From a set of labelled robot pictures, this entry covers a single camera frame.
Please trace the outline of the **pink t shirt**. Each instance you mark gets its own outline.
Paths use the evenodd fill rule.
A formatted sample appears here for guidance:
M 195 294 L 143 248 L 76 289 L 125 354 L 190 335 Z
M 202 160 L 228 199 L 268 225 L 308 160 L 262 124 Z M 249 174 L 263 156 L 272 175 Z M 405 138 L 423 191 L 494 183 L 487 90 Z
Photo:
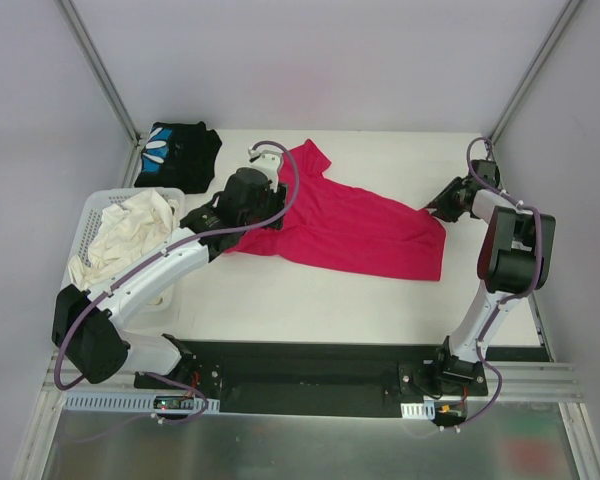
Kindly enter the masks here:
M 393 279 L 441 279 L 446 232 L 429 212 L 327 179 L 331 161 L 310 139 L 291 154 L 300 191 L 283 228 L 250 231 L 233 253 Z

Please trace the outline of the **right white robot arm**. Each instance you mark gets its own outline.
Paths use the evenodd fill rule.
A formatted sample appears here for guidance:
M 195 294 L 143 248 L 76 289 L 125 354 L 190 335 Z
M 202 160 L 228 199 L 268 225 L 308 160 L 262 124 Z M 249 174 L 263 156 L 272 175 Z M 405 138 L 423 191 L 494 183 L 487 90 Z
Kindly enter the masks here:
M 434 397 L 484 395 L 486 353 L 508 313 L 546 283 L 556 220 L 525 209 L 499 188 L 497 165 L 468 162 L 468 174 L 454 178 L 429 202 L 432 215 L 451 223 L 467 213 L 487 224 L 477 261 L 479 286 L 460 325 L 424 367 L 425 386 Z

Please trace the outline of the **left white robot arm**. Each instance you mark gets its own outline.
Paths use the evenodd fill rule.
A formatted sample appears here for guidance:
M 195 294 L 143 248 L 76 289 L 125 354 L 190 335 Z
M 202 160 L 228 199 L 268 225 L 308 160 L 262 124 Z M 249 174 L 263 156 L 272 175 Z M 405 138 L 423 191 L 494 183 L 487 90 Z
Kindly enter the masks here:
M 181 342 L 171 334 L 134 334 L 129 321 L 177 280 L 234 248 L 246 232 L 280 228 L 298 192 L 297 184 L 275 183 L 242 167 L 211 201 L 189 211 L 166 240 L 128 268 L 86 290 L 62 289 L 51 334 L 58 348 L 56 387 L 71 387 L 61 379 L 65 360 L 92 384 L 128 370 L 156 374 L 171 389 L 184 387 L 192 367 Z

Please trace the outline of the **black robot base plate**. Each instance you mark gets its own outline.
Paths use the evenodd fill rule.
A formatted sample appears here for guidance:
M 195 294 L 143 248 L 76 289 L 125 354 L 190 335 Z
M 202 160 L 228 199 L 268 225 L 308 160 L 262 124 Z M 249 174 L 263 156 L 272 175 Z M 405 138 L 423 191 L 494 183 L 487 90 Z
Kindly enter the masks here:
M 484 397 L 480 364 L 445 371 L 434 345 L 363 345 L 180 340 L 184 358 L 161 379 L 137 374 L 138 389 L 172 381 L 220 403 L 223 413 L 397 418 L 425 397 Z

